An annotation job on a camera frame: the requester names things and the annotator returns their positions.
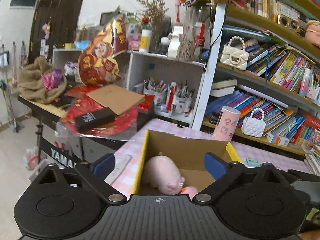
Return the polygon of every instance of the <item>white handbag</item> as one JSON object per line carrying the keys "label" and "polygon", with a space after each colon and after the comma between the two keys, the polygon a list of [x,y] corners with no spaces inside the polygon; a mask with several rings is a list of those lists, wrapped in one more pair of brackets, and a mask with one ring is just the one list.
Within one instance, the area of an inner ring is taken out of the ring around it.
{"label": "white handbag", "polygon": [[[252,118],[254,112],[261,111],[261,120]],[[251,112],[250,117],[245,117],[241,127],[241,132],[245,135],[261,138],[263,131],[266,127],[266,123],[263,121],[264,111],[261,108],[256,108]]]}
{"label": "white handbag", "polygon": [[[240,40],[242,43],[243,49],[237,49],[231,47],[231,43],[234,40]],[[235,67],[241,70],[246,70],[247,62],[248,62],[249,53],[245,51],[244,40],[239,36],[234,36],[228,42],[228,45],[223,46],[222,56],[220,58],[220,62],[231,67]]]}

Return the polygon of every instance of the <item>pink stuffed pig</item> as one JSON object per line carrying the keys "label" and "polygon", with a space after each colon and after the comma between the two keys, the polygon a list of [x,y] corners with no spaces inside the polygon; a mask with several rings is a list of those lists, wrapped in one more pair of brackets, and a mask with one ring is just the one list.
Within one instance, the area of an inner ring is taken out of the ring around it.
{"label": "pink stuffed pig", "polygon": [[142,176],[143,183],[149,183],[151,187],[158,188],[166,195],[179,194],[184,177],[181,177],[180,171],[174,162],[167,156],[155,156],[147,161],[144,166]]}
{"label": "pink stuffed pig", "polygon": [[185,187],[181,189],[180,195],[189,195],[189,198],[192,200],[198,193],[199,191],[195,187]]}

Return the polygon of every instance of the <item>wooden door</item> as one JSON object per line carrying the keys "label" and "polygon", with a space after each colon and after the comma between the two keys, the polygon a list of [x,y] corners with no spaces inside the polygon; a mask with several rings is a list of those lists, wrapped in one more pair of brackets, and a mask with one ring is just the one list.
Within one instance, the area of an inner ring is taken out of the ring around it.
{"label": "wooden door", "polygon": [[42,26],[51,22],[49,57],[52,58],[52,46],[73,42],[77,28],[82,0],[38,0],[32,23],[29,63],[40,55],[40,40],[44,38]]}

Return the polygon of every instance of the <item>pink figurine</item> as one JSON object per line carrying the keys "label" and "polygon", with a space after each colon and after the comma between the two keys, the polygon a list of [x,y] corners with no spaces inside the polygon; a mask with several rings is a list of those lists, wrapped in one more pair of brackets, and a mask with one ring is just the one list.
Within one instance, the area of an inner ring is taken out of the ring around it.
{"label": "pink figurine", "polygon": [[181,0],[176,0],[176,22],[180,22],[180,5]]}
{"label": "pink figurine", "polygon": [[198,193],[199,191],[195,187],[185,187],[181,189],[180,195],[189,195],[189,198],[192,200]]}
{"label": "pink figurine", "polygon": [[184,177],[181,177],[174,162],[160,152],[145,164],[142,183],[149,183],[153,188],[157,187],[163,194],[175,195],[181,191]]}
{"label": "pink figurine", "polygon": [[304,38],[311,44],[320,48],[320,22],[315,20],[308,21]]}

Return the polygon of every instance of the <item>cartoon poster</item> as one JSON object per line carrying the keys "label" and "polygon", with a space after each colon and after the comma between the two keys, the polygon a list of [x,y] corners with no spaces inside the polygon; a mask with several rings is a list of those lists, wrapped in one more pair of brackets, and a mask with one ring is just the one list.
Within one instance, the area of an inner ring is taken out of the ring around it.
{"label": "cartoon poster", "polygon": [[115,56],[126,51],[123,18],[109,22],[79,57],[79,77],[85,85],[108,84],[122,79]]}

